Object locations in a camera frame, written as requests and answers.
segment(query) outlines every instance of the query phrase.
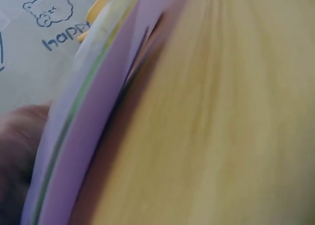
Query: skin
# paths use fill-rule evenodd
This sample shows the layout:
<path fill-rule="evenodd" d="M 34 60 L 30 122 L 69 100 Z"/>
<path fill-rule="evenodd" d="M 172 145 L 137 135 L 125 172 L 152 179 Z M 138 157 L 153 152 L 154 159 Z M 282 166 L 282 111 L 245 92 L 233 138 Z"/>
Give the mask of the skin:
<path fill-rule="evenodd" d="M 0 224 L 19 224 L 51 102 L 0 115 Z"/>

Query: cartoon bear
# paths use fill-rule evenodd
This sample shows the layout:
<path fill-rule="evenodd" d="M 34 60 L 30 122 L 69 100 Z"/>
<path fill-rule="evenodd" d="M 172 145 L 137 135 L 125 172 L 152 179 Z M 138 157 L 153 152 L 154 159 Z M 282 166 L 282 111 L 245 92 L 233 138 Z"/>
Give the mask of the cartoon bear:
<path fill-rule="evenodd" d="M 73 14 L 73 5 L 69 0 L 34 0 L 23 4 L 23 9 L 34 16 L 40 27 L 67 21 Z"/>

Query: white paper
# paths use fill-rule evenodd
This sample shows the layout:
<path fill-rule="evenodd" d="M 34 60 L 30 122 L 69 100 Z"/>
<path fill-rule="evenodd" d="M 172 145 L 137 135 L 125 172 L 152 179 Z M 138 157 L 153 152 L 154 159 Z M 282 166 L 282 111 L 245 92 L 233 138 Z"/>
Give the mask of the white paper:
<path fill-rule="evenodd" d="M 96 0 L 0 0 L 0 114 L 55 98 Z"/>

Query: bear drawing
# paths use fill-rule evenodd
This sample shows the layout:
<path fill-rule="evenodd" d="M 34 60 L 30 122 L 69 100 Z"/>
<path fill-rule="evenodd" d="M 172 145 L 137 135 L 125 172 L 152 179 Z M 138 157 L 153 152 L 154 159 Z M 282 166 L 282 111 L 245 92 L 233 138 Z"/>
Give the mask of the bear drawing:
<path fill-rule="evenodd" d="M 34 0 L 23 4 L 23 9 L 34 16 L 40 27 L 67 21 L 73 14 L 73 5 L 69 0 Z"/>

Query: purple page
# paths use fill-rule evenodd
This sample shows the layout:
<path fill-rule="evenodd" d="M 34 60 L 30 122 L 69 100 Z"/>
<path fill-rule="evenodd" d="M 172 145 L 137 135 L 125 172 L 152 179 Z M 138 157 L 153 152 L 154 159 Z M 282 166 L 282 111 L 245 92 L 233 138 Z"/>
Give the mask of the purple page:
<path fill-rule="evenodd" d="M 139 0 L 116 35 L 67 133 L 44 200 L 40 225 L 67 224 L 103 127 L 128 74 L 129 59 L 136 54 L 146 28 L 154 27 L 169 1 Z"/>

